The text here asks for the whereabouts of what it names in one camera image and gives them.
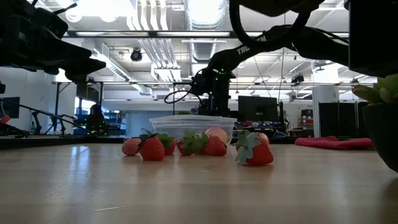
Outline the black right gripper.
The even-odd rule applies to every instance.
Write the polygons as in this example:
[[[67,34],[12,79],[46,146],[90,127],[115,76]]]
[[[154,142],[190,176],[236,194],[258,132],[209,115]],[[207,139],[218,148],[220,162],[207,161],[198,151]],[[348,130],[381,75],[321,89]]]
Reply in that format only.
[[[212,68],[203,68],[192,78],[191,93],[194,95],[208,94],[212,96],[215,104],[219,105],[219,115],[229,116],[229,84],[231,79],[236,76],[231,71],[218,71]],[[208,106],[208,116],[217,116],[217,106],[210,104]]]

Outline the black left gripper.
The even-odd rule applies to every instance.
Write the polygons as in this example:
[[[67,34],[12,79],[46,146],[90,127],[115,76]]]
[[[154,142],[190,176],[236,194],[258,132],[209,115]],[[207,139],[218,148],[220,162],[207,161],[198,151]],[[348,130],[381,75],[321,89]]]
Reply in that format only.
[[[69,43],[62,43],[68,25],[56,13],[34,9],[28,19],[18,20],[18,47],[15,66],[34,72],[43,70],[58,75],[59,65],[72,60],[89,58],[91,51]],[[65,76],[75,82],[86,82],[89,74],[106,67],[100,60],[81,60],[63,66]]]

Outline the orange-pink toy peach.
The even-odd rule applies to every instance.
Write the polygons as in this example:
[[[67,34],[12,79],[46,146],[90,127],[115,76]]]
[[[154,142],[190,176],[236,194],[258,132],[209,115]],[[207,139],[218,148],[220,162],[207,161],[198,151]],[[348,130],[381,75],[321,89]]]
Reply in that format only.
[[[209,128],[208,130],[205,131],[205,134],[206,134],[208,137],[210,137],[210,136],[216,136],[216,137],[218,137],[223,143],[225,143],[225,144],[227,143],[227,140],[228,140],[227,133],[226,133],[223,129],[221,129],[221,128],[218,128],[218,127]]]

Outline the clear plastic tupperware container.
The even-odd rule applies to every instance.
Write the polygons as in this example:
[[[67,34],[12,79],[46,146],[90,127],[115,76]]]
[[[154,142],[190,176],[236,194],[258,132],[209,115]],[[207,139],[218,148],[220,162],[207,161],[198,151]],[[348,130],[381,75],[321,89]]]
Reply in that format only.
[[[233,128],[237,121],[236,118],[195,114],[163,116],[149,120],[155,133],[168,134],[175,139],[180,139],[185,130],[201,134],[205,133],[209,128],[218,127],[227,133],[228,140],[226,144],[231,142]]]

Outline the red strawberry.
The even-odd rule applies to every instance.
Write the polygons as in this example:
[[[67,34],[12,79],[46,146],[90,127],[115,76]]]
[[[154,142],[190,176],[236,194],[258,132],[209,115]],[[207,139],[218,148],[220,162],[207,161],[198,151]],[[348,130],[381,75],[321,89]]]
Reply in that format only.
[[[205,154],[205,146],[208,136],[205,133],[197,134],[194,131],[185,130],[184,135],[177,141],[177,147],[182,156]]]
[[[165,157],[165,148],[157,134],[142,128],[139,136],[138,153],[144,161],[162,161]]]
[[[227,154],[226,144],[217,136],[210,136],[203,150],[211,156],[225,156]]]
[[[174,153],[177,144],[176,140],[167,134],[158,134],[157,137],[164,146],[164,154],[166,156],[171,156]]]
[[[238,141],[235,144],[237,155],[234,161],[242,166],[265,166],[274,161],[269,147],[256,145],[255,133],[258,132],[245,131],[238,134]]]

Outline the pink peach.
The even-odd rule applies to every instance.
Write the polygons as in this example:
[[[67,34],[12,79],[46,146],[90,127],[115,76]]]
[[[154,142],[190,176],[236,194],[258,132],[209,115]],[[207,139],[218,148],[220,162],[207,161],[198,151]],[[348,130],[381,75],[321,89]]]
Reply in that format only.
[[[126,156],[135,156],[141,140],[139,138],[129,138],[122,144],[122,153]]]

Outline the black hanging screen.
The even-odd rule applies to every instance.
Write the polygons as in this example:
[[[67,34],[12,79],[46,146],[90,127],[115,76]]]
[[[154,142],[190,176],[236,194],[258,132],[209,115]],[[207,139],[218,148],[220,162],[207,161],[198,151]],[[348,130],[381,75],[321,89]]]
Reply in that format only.
[[[84,100],[101,103],[103,100],[103,82],[79,83],[76,85],[76,96]]]

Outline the black computer monitor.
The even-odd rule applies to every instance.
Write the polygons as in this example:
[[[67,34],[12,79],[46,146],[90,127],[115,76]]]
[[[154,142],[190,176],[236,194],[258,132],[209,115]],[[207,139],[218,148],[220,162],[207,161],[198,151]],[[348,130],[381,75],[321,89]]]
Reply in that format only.
[[[238,118],[240,121],[277,121],[277,107],[277,98],[238,96]]]

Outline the cluttered background workbench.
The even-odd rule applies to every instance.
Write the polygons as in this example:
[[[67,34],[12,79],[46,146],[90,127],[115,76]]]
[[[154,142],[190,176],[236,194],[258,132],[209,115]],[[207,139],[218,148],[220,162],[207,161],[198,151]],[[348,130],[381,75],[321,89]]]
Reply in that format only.
[[[294,125],[289,121],[284,122],[253,122],[253,121],[243,121],[237,122],[234,125],[234,136],[238,133],[243,133],[245,131],[250,132],[260,132],[264,133],[269,138],[274,138],[276,132],[281,132],[290,138],[310,138],[314,137],[313,124],[297,124]]]

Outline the person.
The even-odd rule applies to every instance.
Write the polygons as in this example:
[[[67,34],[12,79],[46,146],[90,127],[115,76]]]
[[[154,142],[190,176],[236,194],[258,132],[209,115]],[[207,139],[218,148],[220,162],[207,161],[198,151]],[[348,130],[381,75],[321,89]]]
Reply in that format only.
[[[86,129],[99,136],[107,135],[107,125],[106,120],[103,116],[101,107],[99,104],[94,104],[90,108],[90,114],[85,119]]]

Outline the red folded towel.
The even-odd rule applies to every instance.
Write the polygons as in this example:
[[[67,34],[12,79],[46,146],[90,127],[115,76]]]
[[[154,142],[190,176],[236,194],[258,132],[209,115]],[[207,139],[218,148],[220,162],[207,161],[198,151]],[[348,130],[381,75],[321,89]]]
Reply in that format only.
[[[334,150],[362,150],[373,148],[373,143],[369,138],[339,140],[335,136],[327,136],[323,138],[297,138],[294,144],[298,146]]]

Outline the black partition panels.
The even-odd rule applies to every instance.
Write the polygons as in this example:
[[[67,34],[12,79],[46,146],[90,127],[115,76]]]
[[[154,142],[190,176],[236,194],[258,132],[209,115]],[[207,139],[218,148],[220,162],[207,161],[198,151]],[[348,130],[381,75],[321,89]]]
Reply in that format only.
[[[368,138],[362,109],[367,102],[319,103],[320,136]]]

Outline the potted succulent, black pot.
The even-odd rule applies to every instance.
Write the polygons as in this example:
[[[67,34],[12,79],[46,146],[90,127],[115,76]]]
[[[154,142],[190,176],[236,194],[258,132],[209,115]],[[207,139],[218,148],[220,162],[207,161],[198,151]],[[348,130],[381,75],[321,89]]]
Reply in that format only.
[[[352,92],[368,102],[362,112],[369,137],[388,168],[398,173],[398,73],[378,78],[372,87],[355,85]]]

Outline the black wall screen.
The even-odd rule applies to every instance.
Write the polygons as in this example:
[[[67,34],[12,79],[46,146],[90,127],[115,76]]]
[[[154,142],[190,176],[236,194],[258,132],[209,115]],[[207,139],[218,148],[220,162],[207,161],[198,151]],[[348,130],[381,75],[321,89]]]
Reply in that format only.
[[[8,115],[12,119],[19,118],[19,97],[0,98],[0,118]]]

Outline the silver ceiling air duct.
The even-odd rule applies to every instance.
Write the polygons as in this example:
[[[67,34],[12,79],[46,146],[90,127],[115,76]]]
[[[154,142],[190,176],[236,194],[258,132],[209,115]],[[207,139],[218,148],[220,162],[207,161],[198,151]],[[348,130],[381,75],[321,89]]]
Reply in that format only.
[[[227,0],[183,0],[187,29],[193,31],[217,31],[223,28]],[[220,40],[191,39],[190,53],[198,63],[207,63],[218,50]]]

